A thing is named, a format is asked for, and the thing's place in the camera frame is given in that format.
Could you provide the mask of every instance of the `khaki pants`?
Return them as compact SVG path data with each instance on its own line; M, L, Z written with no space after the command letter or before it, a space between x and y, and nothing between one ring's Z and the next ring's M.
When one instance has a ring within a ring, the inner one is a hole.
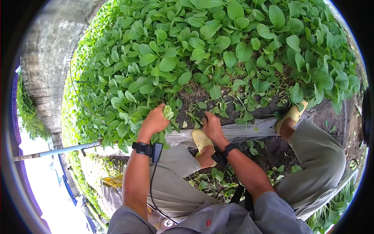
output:
M286 175L275 185L278 195L295 210L298 218L319 209L329 200L343 175L346 158L340 144L309 120L303 120L289 139L302 170ZM150 164L150 175L154 165ZM199 162L182 146L163 151L153 178L152 196L157 207L177 222L213 197L183 178L200 170Z

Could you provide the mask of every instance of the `yellow rubber clog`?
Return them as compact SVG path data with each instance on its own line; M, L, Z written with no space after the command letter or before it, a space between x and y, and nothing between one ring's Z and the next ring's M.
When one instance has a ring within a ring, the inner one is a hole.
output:
M275 130L277 131L277 133L279 134L279 131L281 130L281 126L282 126L282 123L285 119L291 117L292 120L295 121L295 124L294 126L296 125L296 123L299 121L300 119L300 116L301 114L304 112L305 108L307 107L308 105L308 102L303 100L302 102L300 102L300 104L303 104L304 105L304 109L300 112L299 111L299 107L296 106L296 105L293 105L291 106L291 108L288 110L287 114L283 117L282 120L279 120L276 125L275 125Z
M201 153L201 150L207 145L212 145L213 146L213 153L215 153L213 142L205 135L203 130L194 129L192 131L192 138L195 141L195 144L197 146L197 149L199 150L199 153Z

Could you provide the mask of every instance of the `metal pole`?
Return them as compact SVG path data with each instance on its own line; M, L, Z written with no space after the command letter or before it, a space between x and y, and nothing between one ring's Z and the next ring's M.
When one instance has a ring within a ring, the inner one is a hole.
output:
M23 161L23 160L26 160L26 159L30 159L30 158L40 158L40 157L46 157L46 156L51 156L51 155L57 155L57 154L61 154L61 153L71 152L71 151L74 151L74 150L92 148L92 147L96 147L96 146L99 146L99 145L101 145L101 141L91 142L91 143L87 143L87 144L83 144L83 145L75 145L75 146L66 147L66 148L60 148L60 149L55 149L55 150L51 150L51 151L45 151L45 152L41 152L41 153L37 153L37 154L16 156L16 157L14 157L14 161L17 162L17 161Z

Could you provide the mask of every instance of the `knee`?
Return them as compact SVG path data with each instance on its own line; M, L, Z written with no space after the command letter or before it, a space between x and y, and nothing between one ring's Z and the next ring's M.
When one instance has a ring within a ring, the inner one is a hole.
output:
M330 151L330 156L324 160L325 176L331 182L338 182L346 167L346 155L342 148Z

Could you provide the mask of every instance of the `gray sleeve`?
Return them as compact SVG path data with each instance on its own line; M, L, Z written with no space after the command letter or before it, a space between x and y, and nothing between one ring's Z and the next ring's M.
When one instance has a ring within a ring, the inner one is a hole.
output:
M264 192L254 203L256 226L263 234L312 234L310 227L297 219L291 206L275 192Z
M108 234L156 234L154 226L136 211L120 206L110 219Z

